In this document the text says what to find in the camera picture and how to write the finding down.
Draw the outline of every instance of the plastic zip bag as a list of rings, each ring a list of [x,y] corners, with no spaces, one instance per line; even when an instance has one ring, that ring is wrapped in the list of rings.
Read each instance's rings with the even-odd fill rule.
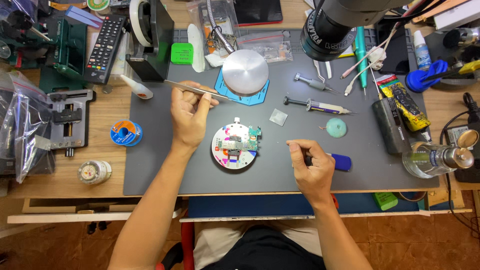
[[[52,112],[42,90],[20,72],[9,75],[14,94],[0,130],[0,155],[15,158],[16,180],[21,183],[27,175],[55,170],[49,145]]]
[[[283,40],[282,31],[248,34],[237,38],[240,49],[251,49],[264,57],[267,63],[292,61],[290,41]]]
[[[197,0],[188,2],[188,14],[202,34],[204,56],[209,65],[205,65],[205,70],[210,70],[215,67],[223,65],[223,62],[228,56],[227,51],[223,48],[223,44],[211,41],[215,35],[212,36],[212,26],[208,19],[208,12],[205,0]],[[216,24],[221,28],[222,34],[231,36],[230,41],[233,48],[237,48],[236,39],[240,37],[240,29],[238,27],[237,16],[233,7],[232,0],[212,0],[212,11]]]

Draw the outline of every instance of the person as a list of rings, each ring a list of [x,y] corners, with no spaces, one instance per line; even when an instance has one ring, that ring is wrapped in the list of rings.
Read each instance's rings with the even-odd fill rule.
[[[214,90],[192,81],[193,87]],[[205,136],[209,109],[218,101],[173,88],[173,140],[158,174],[123,226],[109,270],[152,270],[158,261],[187,163]],[[317,142],[286,142],[299,190],[311,204],[315,219],[245,225],[244,222],[208,222],[195,226],[195,269],[372,269],[343,224],[330,196],[335,160]],[[310,157],[312,165],[305,164]]]

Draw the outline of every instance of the round metal heat block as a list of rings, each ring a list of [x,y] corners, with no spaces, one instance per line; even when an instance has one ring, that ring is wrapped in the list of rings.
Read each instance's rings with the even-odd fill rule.
[[[262,90],[268,80],[268,65],[265,59],[250,49],[231,53],[222,69],[223,81],[232,93],[251,97]]]

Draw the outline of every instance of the green rubber piece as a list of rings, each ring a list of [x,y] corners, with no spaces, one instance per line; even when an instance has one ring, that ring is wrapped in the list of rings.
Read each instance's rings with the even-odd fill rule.
[[[340,118],[332,118],[327,122],[327,132],[333,138],[341,138],[347,133],[347,124]]]
[[[173,43],[170,60],[174,64],[191,65],[193,63],[193,45],[191,43]]]
[[[398,199],[391,192],[375,192],[372,193],[373,200],[378,208],[385,211],[398,204]]]

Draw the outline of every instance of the black wire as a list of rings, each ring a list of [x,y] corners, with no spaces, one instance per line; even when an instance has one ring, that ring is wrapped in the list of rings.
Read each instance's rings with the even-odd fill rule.
[[[445,125],[445,127],[442,129],[442,132],[440,133],[440,144],[444,144],[444,134],[448,128],[448,126],[453,122],[455,121],[458,117],[464,115],[468,113],[468,111],[464,111],[462,113],[459,113],[457,116],[455,116],[454,118],[452,118],[450,121],[448,121],[448,123]],[[455,212],[453,211],[453,207],[452,207],[452,185],[450,183],[450,175],[448,173],[445,174],[446,178],[447,178],[447,189],[448,189],[448,206],[450,208],[450,211],[452,212],[452,215],[459,221],[461,222],[463,225],[465,225],[467,228],[471,229],[472,232],[480,235],[480,232],[475,230],[473,227],[469,226],[468,224],[466,224],[465,222],[463,222],[463,220],[461,220],[456,214]]]
[[[436,2],[435,4],[433,4],[432,6],[430,6],[429,8],[427,8],[427,9],[421,11],[421,12],[412,14],[412,15],[408,15],[408,16],[405,16],[405,17],[383,18],[382,21],[386,20],[385,22],[389,22],[389,23],[392,23],[392,22],[407,22],[407,21],[410,21],[413,18],[424,15],[425,13],[427,13],[427,12],[433,10],[434,8],[440,6],[441,4],[443,4],[443,2],[445,2],[445,0],[440,0],[440,1]]]

